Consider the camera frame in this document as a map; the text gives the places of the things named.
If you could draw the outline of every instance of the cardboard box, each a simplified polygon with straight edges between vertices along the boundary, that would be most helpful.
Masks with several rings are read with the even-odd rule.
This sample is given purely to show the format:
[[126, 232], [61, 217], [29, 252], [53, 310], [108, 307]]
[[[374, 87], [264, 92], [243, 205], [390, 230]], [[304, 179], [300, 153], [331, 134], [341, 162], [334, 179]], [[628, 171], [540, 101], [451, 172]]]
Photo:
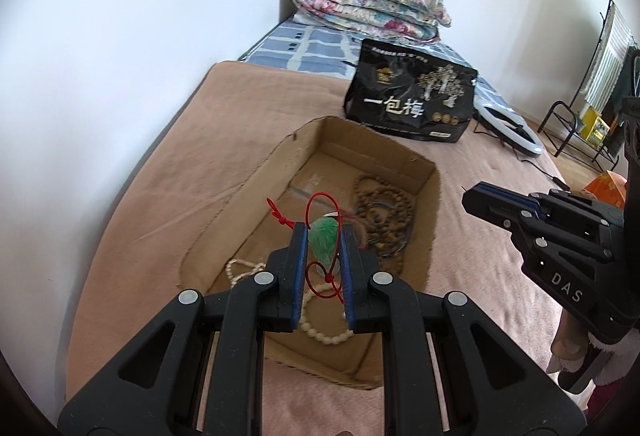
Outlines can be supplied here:
[[[423, 291], [440, 199], [436, 166], [391, 138], [334, 116], [305, 124], [274, 149], [185, 256], [181, 285], [203, 294], [223, 291], [229, 288], [224, 272], [227, 261], [266, 262], [273, 250], [289, 244], [291, 231], [271, 216], [267, 197], [294, 221], [304, 220], [306, 202], [317, 191], [331, 194], [341, 209], [353, 210], [353, 183], [361, 174], [383, 177], [414, 204], [414, 225], [403, 251], [401, 278]], [[328, 201], [314, 201], [310, 220], [331, 210]], [[322, 282], [313, 270], [311, 275]], [[347, 329], [342, 313], [335, 298], [314, 298], [306, 308], [313, 327], [329, 336]], [[338, 384], [366, 389], [382, 385], [379, 334], [357, 335], [334, 346], [321, 344], [301, 330], [268, 333], [265, 356]]]

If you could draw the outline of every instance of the mattress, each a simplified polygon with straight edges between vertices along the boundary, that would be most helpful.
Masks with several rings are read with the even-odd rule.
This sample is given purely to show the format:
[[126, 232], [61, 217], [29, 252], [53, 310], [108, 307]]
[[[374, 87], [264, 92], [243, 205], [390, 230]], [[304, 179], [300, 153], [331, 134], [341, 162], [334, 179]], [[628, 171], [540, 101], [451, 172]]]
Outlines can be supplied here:
[[[239, 62], [210, 70], [102, 236], [74, 320], [68, 398], [176, 296], [184, 257], [278, 143], [309, 120], [342, 116], [347, 86], [346, 80]], [[260, 106], [247, 105], [255, 101]], [[461, 199], [463, 188], [480, 180], [524, 194], [546, 191], [549, 180], [471, 127], [455, 144], [397, 142], [435, 162], [441, 173], [426, 291], [466, 292], [545, 366], [559, 305], [522, 274], [509, 233], [469, 216]], [[548, 153], [538, 163], [559, 175]], [[272, 361], [264, 364], [264, 436], [343, 430], [382, 436], [383, 402], [382, 388], [350, 389]]]
[[[299, 24], [289, 19], [271, 30], [240, 60], [258, 66], [351, 80], [360, 56], [360, 45], [366, 38], [366, 35], [357, 32]], [[472, 67], [459, 53], [443, 42], [412, 47], [441, 59]], [[474, 98], [476, 102], [484, 100], [499, 108], [515, 112], [482, 77], [478, 77]]]

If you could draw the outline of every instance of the floral quilt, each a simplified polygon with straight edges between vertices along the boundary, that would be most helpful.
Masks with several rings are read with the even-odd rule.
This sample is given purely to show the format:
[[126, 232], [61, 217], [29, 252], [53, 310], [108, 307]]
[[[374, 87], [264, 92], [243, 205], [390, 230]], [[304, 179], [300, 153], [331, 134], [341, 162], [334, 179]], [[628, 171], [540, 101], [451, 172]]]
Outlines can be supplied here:
[[301, 24], [359, 31], [381, 39], [437, 42], [451, 18], [442, 0], [292, 0]]

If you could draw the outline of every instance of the snack package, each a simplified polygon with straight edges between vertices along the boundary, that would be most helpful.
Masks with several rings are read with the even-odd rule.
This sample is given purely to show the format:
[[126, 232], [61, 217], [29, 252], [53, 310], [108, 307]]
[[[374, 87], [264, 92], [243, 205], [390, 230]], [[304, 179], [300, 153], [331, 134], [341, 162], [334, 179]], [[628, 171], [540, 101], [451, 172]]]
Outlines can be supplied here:
[[477, 77], [420, 50], [364, 39], [344, 112], [384, 134], [454, 143], [473, 115]]

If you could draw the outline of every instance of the silver screw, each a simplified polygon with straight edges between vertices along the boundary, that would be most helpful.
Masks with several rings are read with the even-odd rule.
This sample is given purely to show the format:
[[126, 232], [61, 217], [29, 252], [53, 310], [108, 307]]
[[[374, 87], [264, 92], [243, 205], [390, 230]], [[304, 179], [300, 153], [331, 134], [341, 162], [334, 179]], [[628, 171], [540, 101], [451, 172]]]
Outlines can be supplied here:
[[454, 306], [464, 306], [466, 304], [466, 295], [461, 291], [452, 291], [447, 299]]
[[195, 290], [185, 290], [178, 295], [178, 301], [182, 304], [193, 304], [198, 300], [198, 292]]
[[394, 276], [387, 272], [376, 272], [373, 274], [373, 282], [376, 284], [391, 284]]
[[273, 282], [273, 273], [258, 272], [254, 275], [254, 281], [258, 284], [271, 284]]

